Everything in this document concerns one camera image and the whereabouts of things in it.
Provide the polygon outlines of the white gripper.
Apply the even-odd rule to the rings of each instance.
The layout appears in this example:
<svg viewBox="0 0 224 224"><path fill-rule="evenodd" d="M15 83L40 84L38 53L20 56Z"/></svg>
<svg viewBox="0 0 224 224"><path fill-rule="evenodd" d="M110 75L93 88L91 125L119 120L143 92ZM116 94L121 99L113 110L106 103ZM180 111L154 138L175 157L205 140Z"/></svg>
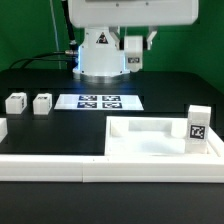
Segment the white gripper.
<svg viewBox="0 0 224 224"><path fill-rule="evenodd" d="M199 14L199 0L68 0L75 27L110 27L111 46L123 49L121 27L150 26L143 49L150 50L157 26L189 25Z"/></svg>

